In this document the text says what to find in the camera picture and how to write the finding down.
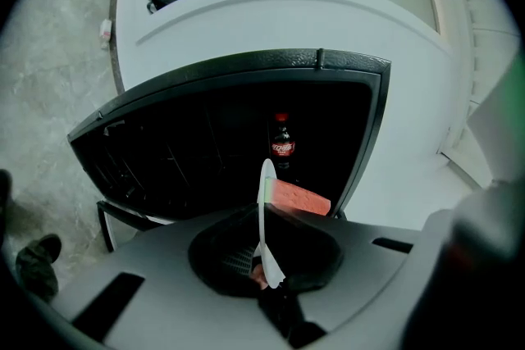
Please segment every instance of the person's foot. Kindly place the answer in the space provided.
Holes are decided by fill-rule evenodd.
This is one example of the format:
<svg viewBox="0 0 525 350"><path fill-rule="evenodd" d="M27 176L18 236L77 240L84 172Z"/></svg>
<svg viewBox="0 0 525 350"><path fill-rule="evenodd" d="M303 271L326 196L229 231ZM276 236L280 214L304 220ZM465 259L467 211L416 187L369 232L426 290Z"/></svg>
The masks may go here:
<svg viewBox="0 0 525 350"><path fill-rule="evenodd" d="M51 263L54 263L60 251L62 250L62 241L56 234L49 234L39 240L39 246L42 247L51 257Z"/></svg>
<svg viewBox="0 0 525 350"><path fill-rule="evenodd" d="M6 211L11 201L11 174L6 170L0 170L0 245L3 242L3 234L6 227Z"/></svg>

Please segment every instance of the bottle cap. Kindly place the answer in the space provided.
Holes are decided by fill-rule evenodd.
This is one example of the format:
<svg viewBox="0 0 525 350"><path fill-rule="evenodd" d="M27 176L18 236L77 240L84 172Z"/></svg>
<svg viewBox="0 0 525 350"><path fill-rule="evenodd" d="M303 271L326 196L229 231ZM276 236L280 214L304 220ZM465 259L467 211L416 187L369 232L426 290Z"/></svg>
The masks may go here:
<svg viewBox="0 0 525 350"><path fill-rule="evenodd" d="M288 120L288 112L277 112L276 121L286 121Z"/></svg>

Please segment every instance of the gray floor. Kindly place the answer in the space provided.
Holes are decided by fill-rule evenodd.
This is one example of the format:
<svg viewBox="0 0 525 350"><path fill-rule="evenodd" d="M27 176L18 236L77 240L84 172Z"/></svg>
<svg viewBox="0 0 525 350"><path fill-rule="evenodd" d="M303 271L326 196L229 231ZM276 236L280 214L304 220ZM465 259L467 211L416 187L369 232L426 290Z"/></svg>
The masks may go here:
<svg viewBox="0 0 525 350"><path fill-rule="evenodd" d="M109 0L20 0L0 36L0 167L13 174L8 259L47 233L62 238L62 287L103 257L98 190L66 135L116 96L98 31Z"/></svg>

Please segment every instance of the coca-cola bottle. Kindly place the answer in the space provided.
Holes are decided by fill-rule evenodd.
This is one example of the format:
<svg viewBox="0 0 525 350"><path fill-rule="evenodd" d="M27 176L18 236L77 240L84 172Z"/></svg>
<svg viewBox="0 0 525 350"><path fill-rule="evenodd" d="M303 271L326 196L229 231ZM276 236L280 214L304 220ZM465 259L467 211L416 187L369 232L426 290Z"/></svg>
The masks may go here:
<svg viewBox="0 0 525 350"><path fill-rule="evenodd" d="M277 112L275 114L275 124L271 134L272 161L276 167L277 177L280 180L291 183L294 182L294 176L290 169L290 161L295 151L295 141L286 127L287 121L287 112Z"/></svg>

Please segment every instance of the dark opening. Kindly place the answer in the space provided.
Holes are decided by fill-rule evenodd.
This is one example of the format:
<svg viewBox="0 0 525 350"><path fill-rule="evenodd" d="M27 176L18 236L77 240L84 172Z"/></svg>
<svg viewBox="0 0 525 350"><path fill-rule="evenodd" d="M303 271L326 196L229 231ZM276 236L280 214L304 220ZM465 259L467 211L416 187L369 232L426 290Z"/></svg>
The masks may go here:
<svg viewBox="0 0 525 350"><path fill-rule="evenodd" d="M371 103L365 84L251 84L195 94L131 112L72 142L110 199L172 219L255 202L271 157L273 113L290 114L299 186L329 198L344 192Z"/></svg>
<svg viewBox="0 0 525 350"><path fill-rule="evenodd" d="M393 239L388 239L388 238L377 238L377 239L374 239L372 243L379 247L391 249L393 251L403 252L405 254L408 254L412 250L412 247L413 247L412 243L395 241Z"/></svg>

